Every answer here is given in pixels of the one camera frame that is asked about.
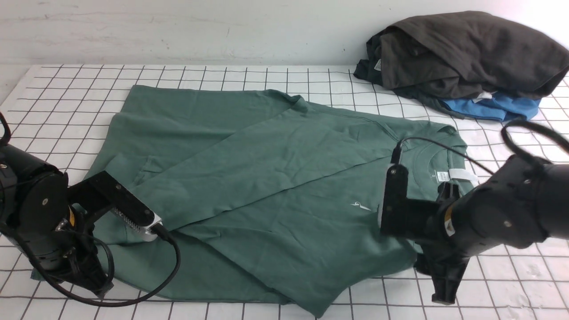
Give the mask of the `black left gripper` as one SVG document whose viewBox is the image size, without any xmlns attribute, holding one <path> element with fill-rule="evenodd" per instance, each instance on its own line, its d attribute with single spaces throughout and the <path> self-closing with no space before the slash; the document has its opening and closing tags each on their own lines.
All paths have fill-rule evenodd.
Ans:
<svg viewBox="0 0 569 320">
<path fill-rule="evenodd" d="M 53 281 L 69 282 L 104 298 L 113 288 L 114 259 L 108 245 L 93 237 L 83 213 L 68 212 L 31 239 L 31 251 Z"/>
</svg>

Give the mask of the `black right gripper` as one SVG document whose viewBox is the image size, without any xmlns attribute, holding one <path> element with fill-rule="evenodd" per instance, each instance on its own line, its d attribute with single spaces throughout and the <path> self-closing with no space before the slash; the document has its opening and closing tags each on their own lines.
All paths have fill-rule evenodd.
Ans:
<svg viewBox="0 0 569 320">
<path fill-rule="evenodd" d="M 459 196 L 456 187 L 443 183 L 437 199 L 414 199 L 415 239 L 430 262 L 431 300 L 443 305 L 455 304 L 470 257 L 494 247 L 494 189 L 482 185 Z"/>
</svg>

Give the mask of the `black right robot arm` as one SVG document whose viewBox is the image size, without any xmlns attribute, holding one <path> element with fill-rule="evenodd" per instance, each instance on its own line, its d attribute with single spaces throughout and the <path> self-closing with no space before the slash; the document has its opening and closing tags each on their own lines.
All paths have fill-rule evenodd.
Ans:
<svg viewBox="0 0 569 320">
<path fill-rule="evenodd" d="M 524 249 L 548 238 L 568 239 L 569 166 L 516 145 L 508 128 L 528 129 L 568 151 L 555 130 L 528 121 L 508 122 L 501 136 L 512 156 L 483 184 L 437 205 L 425 222 L 426 240 L 416 266 L 433 281 L 432 301 L 454 304 L 471 257 L 499 245 Z"/>
</svg>

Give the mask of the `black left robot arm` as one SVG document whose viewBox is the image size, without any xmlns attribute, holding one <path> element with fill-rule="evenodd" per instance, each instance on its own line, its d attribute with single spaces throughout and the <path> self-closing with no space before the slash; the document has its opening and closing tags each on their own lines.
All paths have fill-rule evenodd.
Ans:
<svg viewBox="0 0 569 320">
<path fill-rule="evenodd" d="M 55 289 L 69 282 L 103 298 L 112 289 L 114 261 L 93 236 L 94 225 L 69 198 L 68 176 L 9 144 L 1 117 L 1 233 Z"/>
</svg>

